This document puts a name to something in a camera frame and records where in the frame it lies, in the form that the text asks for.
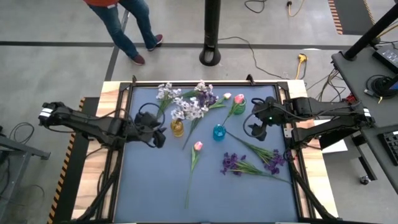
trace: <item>orange shirt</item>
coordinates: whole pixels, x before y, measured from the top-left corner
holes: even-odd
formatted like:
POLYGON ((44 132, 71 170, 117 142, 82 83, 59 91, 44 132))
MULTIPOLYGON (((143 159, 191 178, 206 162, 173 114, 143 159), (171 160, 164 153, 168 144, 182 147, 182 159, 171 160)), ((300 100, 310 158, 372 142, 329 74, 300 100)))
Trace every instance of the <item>orange shirt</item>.
POLYGON ((92 6, 103 6, 107 7, 116 4, 119 0, 84 0, 87 4, 92 6))

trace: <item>vase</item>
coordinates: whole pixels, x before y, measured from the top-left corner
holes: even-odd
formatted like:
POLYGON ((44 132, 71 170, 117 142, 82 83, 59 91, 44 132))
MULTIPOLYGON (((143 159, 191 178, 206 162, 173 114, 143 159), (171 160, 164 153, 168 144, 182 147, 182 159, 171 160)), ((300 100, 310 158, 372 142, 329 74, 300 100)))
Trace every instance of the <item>vase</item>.
POLYGON ((182 137, 184 135, 184 125, 181 120, 173 120, 170 127, 175 137, 182 137))
POLYGON ((242 103, 237 105, 234 114, 235 115, 243 114, 245 109, 246 109, 246 99, 244 99, 242 103))
POLYGON ((226 129, 225 126, 217 124, 213 128, 213 139, 216 141, 222 141, 225 138, 226 129))

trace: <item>yellow black hazard tape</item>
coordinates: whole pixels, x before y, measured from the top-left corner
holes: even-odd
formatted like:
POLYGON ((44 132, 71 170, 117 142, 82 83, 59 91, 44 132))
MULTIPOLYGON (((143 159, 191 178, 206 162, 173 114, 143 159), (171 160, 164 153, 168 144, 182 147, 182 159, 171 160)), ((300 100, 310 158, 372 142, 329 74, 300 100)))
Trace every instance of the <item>yellow black hazard tape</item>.
MULTIPOLYGON (((82 111, 84 102, 85 102, 85 98, 82 98, 80 100, 80 104, 79 104, 79 111, 82 111)), ((61 190, 62 190, 62 186, 63 186, 63 181, 65 180, 65 175, 67 174, 70 154, 72 153, 73 143, 74 142, 75 142, 75 133, 72 133, 70 135, 69 145, 67 147, 67 153, 65 154, 65 159, 63 160, 63 166, 62 166, 62 169, 61 169, 61 174, 60 174, 60 178, 58 180, 57 188, 55 189, 55 195, 54 195, 54 198, 52 200, 49 218, 47 219, 47 224, 52 224, 53 223, 53 219, 55 217, 55 211, 57 210, 58 200, 60 198, 60 194, 61 194, 61 190)))
MULTIPOLYGON (((366 9, 368 10, 369 18, 371 19, 372 24, 374 25, 374 19, 373 19, 371 10, 369 8, 368 2, 366 0, 363 0, 363 2, 365 4, 366 9)), ((343 34, 343 28, 341 26, 340 18, 338 16, 338 12, 337 12, 336 5, 335 5, 335 0, 328 0, 328 3, 329 3, 331 15, 333 16, 333 22, 335 23, 336 31, 338 34, 343 34)))

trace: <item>concrete floor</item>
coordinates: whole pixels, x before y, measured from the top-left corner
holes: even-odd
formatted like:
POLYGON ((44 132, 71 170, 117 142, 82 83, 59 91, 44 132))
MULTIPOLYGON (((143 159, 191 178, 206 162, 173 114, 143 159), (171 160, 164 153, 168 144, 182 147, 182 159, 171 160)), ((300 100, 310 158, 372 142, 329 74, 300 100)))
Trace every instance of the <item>concrete floor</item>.
MULTIPOLYGON (((203 42, 204 0, 147 0, 147 3, 154 32, 163 33, 166 43, 203 42)), ((378 20, 394 1, 368 0, 368 3, 378 20)), ((351 45, 359 38, 336 33, 327 0, 306 0, 300 14, 293 19, 286 16, 284 1, 267 1, 261 14, 247 10, 243 0, 222 1, 221 8, 220 38, 240 36, 252 44, 302 45, 351 45)), ((123 11, 120 6, 120 18, 123 11)), ((132 16, 126 34, 133 41, 142 42, 132 16)), ((398 29, 383 37, 383 40, 397 39, 398 29)), ((110 42, 111 39, 101 21, 82 0, 2 0, 0 41, 110 42)), ((239 39, 222 43, 244 44, 239 39)), ((200 49, 139 50, 147 64, 138 67, 120 52, 112 80, 130 80, 132 75, 140 80, 235 80, 243 79, 249 73, 255 79, 274 79, 254 67, 249 49, 221 49, 222 60, 215 67, 204 67, 199 63, 200 49)), ((112 47, 0 46, 0 125, 7 134, 17 123, 32 123, 36 131, 29 145, 52 153, 48 161, 31 160, 15 200, 32 206, 15 206, 8 223, 23 219, 28 223, 45 223, 49 214, 69 135, 37 126, 42 103, 62 101, 77 108, 81 97, 98 96, 112 51, 112 47), (34 194, 36 190, 29 187, 32 184, 44 188, 44 199, 34 194)), ((329 74, 332 69, 330 55, 335 52, 337 50, 255 50, 261 68, 286 78, 295 76, 297 55, 307 54, 305 82, 308 86, 329 74)), ((345 85, 339 80, 334 82, 345 85)), ((315 97, 322 83, 311 88, 308 95, 315 97)), ((324 100, 331 100, 335 95, 334 90, 328 88, 324 100)), ((340 217, 396 223, 398 196, 371 152, 367 154, 379 180, 366 187, 358 184, 357 178, 363 175, 363 170, 357 168, 357 161, 344 159, 344 156, 340 160, 325 156, 340 217)))

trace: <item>red shoe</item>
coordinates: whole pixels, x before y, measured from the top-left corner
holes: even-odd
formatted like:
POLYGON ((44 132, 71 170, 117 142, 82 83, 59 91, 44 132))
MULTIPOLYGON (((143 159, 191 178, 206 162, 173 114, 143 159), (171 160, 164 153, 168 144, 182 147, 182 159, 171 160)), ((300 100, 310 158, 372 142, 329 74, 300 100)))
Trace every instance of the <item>red shoe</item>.
POLYGON ((157 34, 157 35, 155 36, 155 38, 156 38, 156 46, 155 46, 153 49, 148 49, 148 51, 153 51, 153 50, 155 50, 155 48, 156 48, 159 44, 161 44, 161 43, 163 42, 163 35, 162 35, 162 34, 157 34))
POLYGON ((131 59, 136 65, 145 64, 145 59, 141 55, 137 55, 131 59))

